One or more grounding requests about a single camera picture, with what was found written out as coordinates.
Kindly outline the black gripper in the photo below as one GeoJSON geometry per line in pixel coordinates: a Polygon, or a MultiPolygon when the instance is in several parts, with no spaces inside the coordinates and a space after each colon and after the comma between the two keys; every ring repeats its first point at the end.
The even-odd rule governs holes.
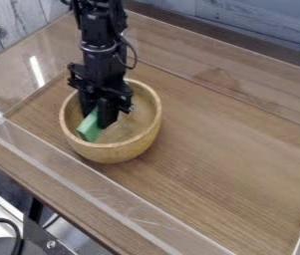
{"type": "MultiPolygon", "coordinates": [[[[71,63],[68,85],[74,89],[91,91],[94,88],[115,88],[125,80],[127,66],[127,47],[114,43],[106,47],[95,47],[83,43],[81,45],[83,63],[71,63]]],[[[79,90],[79,103],[83,117],[98,105],[98,126],[107,128],[119,116],[119,105],[115,99],[101,98],[98,92],[79,90]]]]}

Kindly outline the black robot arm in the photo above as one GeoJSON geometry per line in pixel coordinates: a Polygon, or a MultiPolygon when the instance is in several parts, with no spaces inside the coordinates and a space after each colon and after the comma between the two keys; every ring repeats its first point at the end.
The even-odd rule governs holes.
{"type": "Polygon", "coordinates": [[[78,90],[83,117],[97,113],[98,127],[107,128],[119,112],[133,110],[134,91],[126,82],[127,49],[138,56],[123,36],[127,13],[123,0],[70,0],[78,29],[83,63],[70,63],[68,85],[78,90]]]}

